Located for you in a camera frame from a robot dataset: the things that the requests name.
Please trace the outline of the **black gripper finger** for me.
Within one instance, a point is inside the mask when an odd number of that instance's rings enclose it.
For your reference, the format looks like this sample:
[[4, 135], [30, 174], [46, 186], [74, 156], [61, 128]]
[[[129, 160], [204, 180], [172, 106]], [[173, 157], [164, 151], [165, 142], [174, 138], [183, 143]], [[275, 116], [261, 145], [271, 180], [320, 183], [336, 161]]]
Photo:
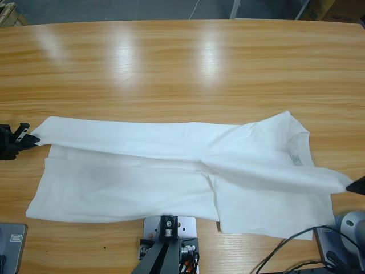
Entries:
[[365, 195], [365, 177], [362, 177], [352, 182], [349, 186], [346, 187], [346, 191]]

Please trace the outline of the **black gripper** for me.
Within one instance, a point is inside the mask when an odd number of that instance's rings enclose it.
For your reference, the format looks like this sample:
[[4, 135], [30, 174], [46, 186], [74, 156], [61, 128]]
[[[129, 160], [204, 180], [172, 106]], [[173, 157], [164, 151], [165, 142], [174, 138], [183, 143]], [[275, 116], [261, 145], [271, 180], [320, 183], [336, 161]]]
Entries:
[[30, 125], [20, 123], [15, 132], [8, 124], [1, 124], [1, 160], [14, 160], [20, 151], [34, 148], [40, 139], [27, 134]]

